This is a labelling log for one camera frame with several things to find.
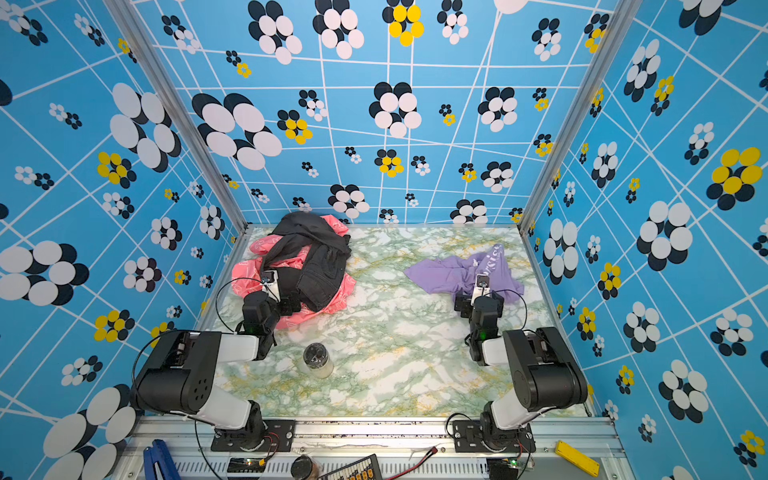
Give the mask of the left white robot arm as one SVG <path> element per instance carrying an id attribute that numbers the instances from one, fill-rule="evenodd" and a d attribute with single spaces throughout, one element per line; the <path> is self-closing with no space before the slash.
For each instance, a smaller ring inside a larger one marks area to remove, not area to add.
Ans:
<path id="1" fill-rule="evenodd" d="M 132 372 L 132 405 L 211 426 L 214 452 L 288 452 L 295 421 L 267 421 L 256 401 L 236 397 L 215 385 L 218 365 L 266 358 L 276 345 L 275 330 L 282 313 L 280 297 L 264 288 L 246 295 L 243 322 L 233 333 L 162 333 L 141 370 Z"/>

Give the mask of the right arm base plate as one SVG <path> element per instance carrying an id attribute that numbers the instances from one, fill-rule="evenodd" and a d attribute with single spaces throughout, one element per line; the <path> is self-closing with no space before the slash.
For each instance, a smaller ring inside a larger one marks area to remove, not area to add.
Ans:
<path id="1" fill-rule="evenodd" d="M 531 428 L 502 430 L 492 424 L 484 425 L 476 420 L 453 419 L 447 433 L 454 442 L 457 453 L 504 453 L 512 455 L 536 452 Z"/>

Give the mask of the purple cloth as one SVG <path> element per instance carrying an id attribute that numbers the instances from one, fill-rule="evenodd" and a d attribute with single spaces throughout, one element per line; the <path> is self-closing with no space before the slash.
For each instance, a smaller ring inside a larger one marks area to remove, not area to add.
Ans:
<path id="1" fill-rule="evenodd" d="M 487 275 L 490 289 L 500 292 L 506 302 L 516 302 L 525 287 L 516 280 L 508 266 L 505 249 L 495 244 L 487 252 L 480 252 L 466 259 L 451 256 L 437 260 L 423 260 L 407 268 L 404 274 L 429 294 L 471 293 L 478 275 Z"/>

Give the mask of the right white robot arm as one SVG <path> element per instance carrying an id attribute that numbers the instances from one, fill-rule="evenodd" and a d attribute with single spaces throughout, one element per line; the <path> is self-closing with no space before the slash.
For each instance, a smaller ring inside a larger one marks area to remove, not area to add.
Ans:
<path id="1" fill-rule="evenodd" d="M 583 404 L 588 385 L 571 350 L 555 327 L 501 331 L 504 299 L 497 292 L 458 294 L 454 310 L 469 324 L 465 344 L 481 366 L 507 366 L 512 389 L 486 404 L 477 421 L 461 422 L 451 434 L 458 451 L 534 452 L 529 424 L 554 410 Z"/>

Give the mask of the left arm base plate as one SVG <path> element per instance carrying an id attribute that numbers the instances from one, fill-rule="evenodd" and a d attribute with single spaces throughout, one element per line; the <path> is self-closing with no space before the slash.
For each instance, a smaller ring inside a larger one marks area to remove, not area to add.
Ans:
<path id="1" fill-rule="evenodd" d="M 240 430 L 214 430 L 214 452 L 289 452 L 296 429 L 295 419 L 266 419 Z"/>

